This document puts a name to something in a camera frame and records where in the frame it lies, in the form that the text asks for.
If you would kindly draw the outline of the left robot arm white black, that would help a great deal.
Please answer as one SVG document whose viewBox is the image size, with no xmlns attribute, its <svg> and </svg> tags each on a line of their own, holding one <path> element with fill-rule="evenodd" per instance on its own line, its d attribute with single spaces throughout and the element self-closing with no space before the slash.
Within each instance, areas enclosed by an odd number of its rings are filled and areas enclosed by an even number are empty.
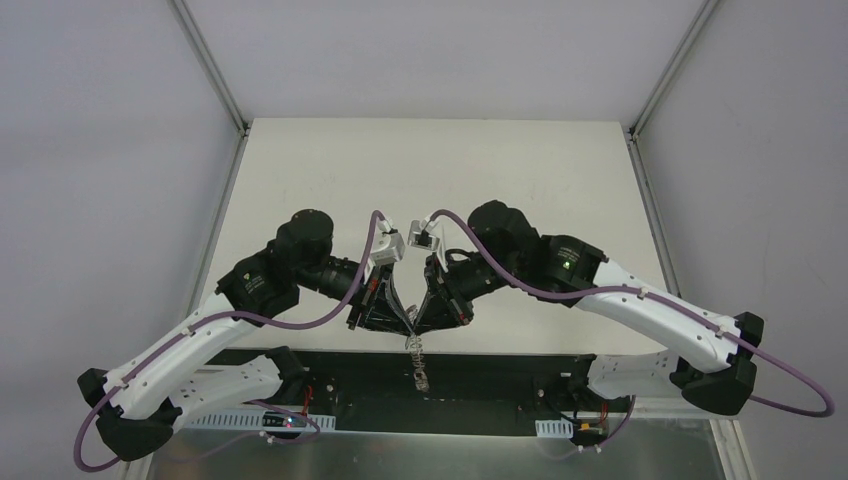
<svg viewBox="0 0 848 480">
<path fill-rule="evenodd" d="M 326 213 L 295 213 L 266 247 L 237 262 L 199 308 L 163 338 L 117 368 L 82 373 L 77 384 L 91 411 L 75 440 L 77 466 L 94 469 L 82 459 L 91 425 L 117 460 L 131 462 L 219 409 L 267 399 L 297 402 L 305 391 L 306 373 L 287 347 L 229 371 L 197 371 L 264 326 L 303 331 L 328 323 L 376 289 L 375 271 L 403 256 L 401 234 L 379 211 L 371 215 L 357 262 L 333 256 L 333 232 Z"/>
</svg>

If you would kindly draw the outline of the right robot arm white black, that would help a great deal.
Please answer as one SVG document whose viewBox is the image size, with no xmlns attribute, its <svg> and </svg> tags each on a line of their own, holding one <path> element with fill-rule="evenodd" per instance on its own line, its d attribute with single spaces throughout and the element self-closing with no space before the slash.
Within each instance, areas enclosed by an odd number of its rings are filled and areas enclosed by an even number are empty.
<svg viewBox="0 0 848 480">
<path fill-rule="evenodd" d="M 594 313 L 659 343 L 653 354 L 588 358 L 588 371 L 567 384 L 583 410 L 626 396 L 676 397 L 709 413 L 732 416 L 753 398 L 764 320 L 703 310 L 626 271 L 602 250 L 569 235 L 541 235 L 518 209 L 491 200 L 462 229 L 477 246 L 450 262 L 436 216 L 415 220 L 409 243 L 433 251 L 428 290 L 444 301 L 451 324 L 464 325 L 474 299 L 505 286 L 548 303 Z"/>
</svg>

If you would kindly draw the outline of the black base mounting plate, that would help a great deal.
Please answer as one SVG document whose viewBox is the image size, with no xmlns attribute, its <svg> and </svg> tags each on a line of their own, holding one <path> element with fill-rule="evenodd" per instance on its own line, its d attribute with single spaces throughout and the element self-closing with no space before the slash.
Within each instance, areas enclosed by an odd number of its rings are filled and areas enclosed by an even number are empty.
<svg viewBox="0 0 848 480">
<path fill-rule="evenodd" d="M 533 436 L 538 420 L 589 416 L 603 406 L 623 414 L 628 406 L 588 389 L 588 355 L 428 353 L 422 392 L 408 353 L 293 354 L 301 379 L 264 401 L 332 416 L 339 431 Z"/>
</svg>

